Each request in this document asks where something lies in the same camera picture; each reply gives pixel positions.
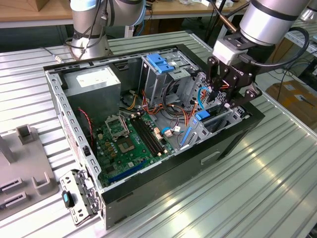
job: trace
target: motherboard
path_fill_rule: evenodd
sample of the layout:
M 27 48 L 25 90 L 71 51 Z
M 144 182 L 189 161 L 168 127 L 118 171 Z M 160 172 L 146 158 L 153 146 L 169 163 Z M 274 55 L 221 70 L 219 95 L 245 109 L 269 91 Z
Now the motherboard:
M 103 186 L 121 180 L 174 153 L 172 146 L 155 132 L 148 114 L 128 118 L 113 116 L 94 130 L 97 161 Z

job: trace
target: sticker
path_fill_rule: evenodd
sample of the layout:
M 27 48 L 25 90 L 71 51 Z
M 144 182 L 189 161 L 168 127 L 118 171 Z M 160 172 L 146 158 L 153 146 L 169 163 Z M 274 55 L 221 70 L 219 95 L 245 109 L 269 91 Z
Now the sticker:
M 299 101 L 302 101 L 303 99 L 306 99 L 303 95 L 298 94 L 298 95 L 294 95 L 295 98 L 297 98 Z
M 286 84 L 284 85 L 284 87 L 289 90 L 289 91 L 292 91 L 292 90 L 295 90 L 295 88 L 293 87 L 293 85 L 290 85 L 290 84 Z
M 82 88 L 95 85 L 98 83 L 105 83 L 110 80 L 111 81 L 113 80 L 113 75 L 109 71 L 108 68 L 105 68 L 104 70 L 100 70 L 100 71 L 96 71 L 92 73 L 86 73 L 86 74 L 77 76 L 77 81 Z

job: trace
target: aluminum table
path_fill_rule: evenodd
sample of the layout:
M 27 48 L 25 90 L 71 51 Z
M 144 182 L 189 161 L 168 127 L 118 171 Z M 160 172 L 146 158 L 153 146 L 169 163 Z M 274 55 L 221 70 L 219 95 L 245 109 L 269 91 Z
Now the aluminum table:
M 312 41 L 314 35 L 317 35 L 317 24 L 308 24 L 302 22 L 301 20 L 297 19 L 296 22 L 293 24 L 293 27 L 302 27 L 308 31 L 310 37 L 310 44 L 307 48 L 307 52 L 313 53 L 313 55 L 317 56 L 317 43 Z M 303 47 L 305 38 L 302 33 L 298 31 L 291 31 L 285 35 L 285 38 L 293 42 L 294 44 L 298 45 L 299 47 Z
M 206 61 L 211 48 L 193 34 L 109 41 L 115 53 L 185 44 Z M 65 61 L 68 49 L 50 48 Z M 35 127 L 56 179 L 77 168 L 56 117 L 40 49 L 0 54 L 0 134 Z M 265 114 L 230 155 L 106 231 L 97 216 L 75 227 L 61 192 L 0 221 L 0 237 L 305 237 L 317 222 L 317 136 L 267 95 Z

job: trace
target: yellow wire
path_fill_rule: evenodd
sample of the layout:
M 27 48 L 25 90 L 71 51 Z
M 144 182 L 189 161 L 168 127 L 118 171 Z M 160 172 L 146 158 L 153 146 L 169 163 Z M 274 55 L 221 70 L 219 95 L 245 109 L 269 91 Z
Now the yellow wire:
M 137 95 L 135 94 L 135 95 L 134 95 L 134 99 L 133 99 L 133 103 L 132 103 L 131 106 L 129 106 L 129 107 L 127 108 L 127 110 L 131 110 L 132 108 L 134 108 L 136 99 L 137 99 Z

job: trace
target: cardboard box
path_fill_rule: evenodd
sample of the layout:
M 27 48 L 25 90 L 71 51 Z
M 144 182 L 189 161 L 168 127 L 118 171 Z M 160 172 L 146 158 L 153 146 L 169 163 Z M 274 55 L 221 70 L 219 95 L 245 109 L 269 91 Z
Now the cardboard box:
M 0 6 L 10 6 L 29 11 L 40 11 L 49 0 L 0 0 Z
M 266 92 L 277 99 L 280 83 Z M 278 102 L 311 129 L 317 128 L 317 97 L 296 80 L 283 82 Z

